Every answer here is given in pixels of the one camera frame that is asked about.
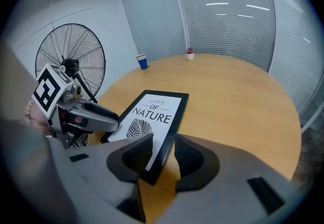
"tabletop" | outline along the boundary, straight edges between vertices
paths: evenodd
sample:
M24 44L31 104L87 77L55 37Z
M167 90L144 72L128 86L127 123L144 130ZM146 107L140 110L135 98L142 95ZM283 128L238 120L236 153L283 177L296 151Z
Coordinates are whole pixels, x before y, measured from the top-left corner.
M195 54L192 61L174 56L148 65L120 78L99 104L120 115L143 90L188 93L178 133L246 150L292 178L301 149L299 118L288 94L269 74L243 60L212 54ZM89 145L100 144L102 135L92 134ZM147 222L174 200L179 179L172 147L156 185L139 182Z

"picture frame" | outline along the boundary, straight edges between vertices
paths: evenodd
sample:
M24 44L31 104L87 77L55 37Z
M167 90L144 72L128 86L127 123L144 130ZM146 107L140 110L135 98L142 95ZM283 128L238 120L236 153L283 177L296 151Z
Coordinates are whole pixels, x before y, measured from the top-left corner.
M153 91L153 90L144 90L129 106L128 108L120 115L119 120L120 123L123 122L125 117L130 114L131 112L134 112L134 108L136 108L137 104L144 98L145 95L155 95L163 97L174 97L174 98L180 98L179 105L176 109L176 112L172 118L172 122L170 124L170 127L168 129L168 132L164 138L164 141L156 155L155 160L153 161L151 167L149 170L144 170L142 175L140 176L141 179L149 183L150 185L155 185L157 182L157 179L162 171L163 166L165 165L169 152L171 150L173 141L174 141L174 135L178 132L187 101L189 98L189 94L187 93L176 93L176 92L166 92L166 91ZM106 132L102 138L100 139L101 143L107 143L109 142L110 136L113 134Z

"fan guard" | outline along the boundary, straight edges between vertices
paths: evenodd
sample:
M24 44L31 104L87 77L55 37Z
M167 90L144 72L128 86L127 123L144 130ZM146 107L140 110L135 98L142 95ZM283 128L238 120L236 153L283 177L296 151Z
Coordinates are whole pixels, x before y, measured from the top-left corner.
M46 63L65 70L82 87L82 99L93 100L99 91L106 70L105 54L96 35L80 24L55 28L43 40L36 56L35 74Z

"succulent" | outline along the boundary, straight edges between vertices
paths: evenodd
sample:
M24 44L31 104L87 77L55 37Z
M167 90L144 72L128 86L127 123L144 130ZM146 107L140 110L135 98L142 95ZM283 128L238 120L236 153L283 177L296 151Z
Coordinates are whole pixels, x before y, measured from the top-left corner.
M189 54L193 54L193 50L192 48L188 48L187 51L186 51L186 54L189 55Z

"ceiling light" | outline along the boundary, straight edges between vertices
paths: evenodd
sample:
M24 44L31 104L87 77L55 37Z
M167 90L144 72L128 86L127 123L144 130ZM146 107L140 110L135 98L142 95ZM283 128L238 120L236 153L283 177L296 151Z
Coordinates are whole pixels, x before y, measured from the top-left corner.
M222 4L228 4L228 3L206 3L206 5L222 5Z
M303 38L304 40L306 40L307 42L309 42L310 43L310 41L309 40L307 40L306 38Z
M268 9L268 8L263 8L263 7L259 7L259 6L249 5L249 4L247 4L247 7L256 8L256 9L265 10L265 11L270 11L270 9Z
M253 18L251 16L246 16L246 15L238 15L239 17L247 17L247 18Z

